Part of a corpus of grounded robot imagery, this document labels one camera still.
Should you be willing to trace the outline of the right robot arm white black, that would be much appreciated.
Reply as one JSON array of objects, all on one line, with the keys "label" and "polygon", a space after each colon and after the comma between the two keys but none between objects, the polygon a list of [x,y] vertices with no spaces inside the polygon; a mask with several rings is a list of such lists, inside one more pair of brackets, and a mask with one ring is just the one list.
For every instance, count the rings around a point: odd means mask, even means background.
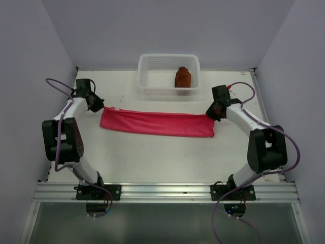
[{"label": "right robot arm white black", "polygon": [[272,127],[246,110],[242,101],[231,98],[229,88],[226,85],[212,88],[213,102],[206,115],[216,121],[228,119],[248,136],[247,163],[229,176],[226,183],[228,197],[236,200],[253,177],[284,166],[287,150],[283,128]]}]

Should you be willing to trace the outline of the pink towel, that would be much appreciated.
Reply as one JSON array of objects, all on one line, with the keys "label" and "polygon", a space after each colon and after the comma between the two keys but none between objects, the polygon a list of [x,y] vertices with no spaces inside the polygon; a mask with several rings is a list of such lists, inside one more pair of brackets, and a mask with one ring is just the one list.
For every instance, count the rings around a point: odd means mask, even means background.
[{"label": "pink towel", "polygon": [[100,127],[112,131],[191,138],[212,138],[214,120],[205,114],[144,112],[105,107]]}]

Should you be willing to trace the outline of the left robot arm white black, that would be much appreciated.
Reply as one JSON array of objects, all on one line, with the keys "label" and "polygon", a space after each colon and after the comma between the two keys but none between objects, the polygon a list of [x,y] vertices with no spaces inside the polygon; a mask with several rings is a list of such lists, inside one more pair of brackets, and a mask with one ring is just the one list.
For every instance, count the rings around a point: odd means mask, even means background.
[{"label": "left robot arm white black", "polygon": [[77,122],[87,111],[102,110],[104,100],[95,93],[96,85],[91,79],[77,79],[75,88],[53,78],[45,81],[68,98],[59,115],[42,122],[46,157],[54,163],[55,172],[70,170],[80,186],[88,187],[93,199],[101,199],[106,188],[100,173],[84,158],[84,143]]}]

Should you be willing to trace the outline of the brown towel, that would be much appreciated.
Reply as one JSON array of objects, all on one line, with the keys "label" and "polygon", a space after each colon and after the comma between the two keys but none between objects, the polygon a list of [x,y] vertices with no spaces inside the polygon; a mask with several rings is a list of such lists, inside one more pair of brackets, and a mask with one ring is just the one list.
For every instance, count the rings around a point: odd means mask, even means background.
[{"label": "brown towel", "polygon": [[191,74],[186,67],[179,67],[175,76],[176,88],[190,88],[191,87]]}]

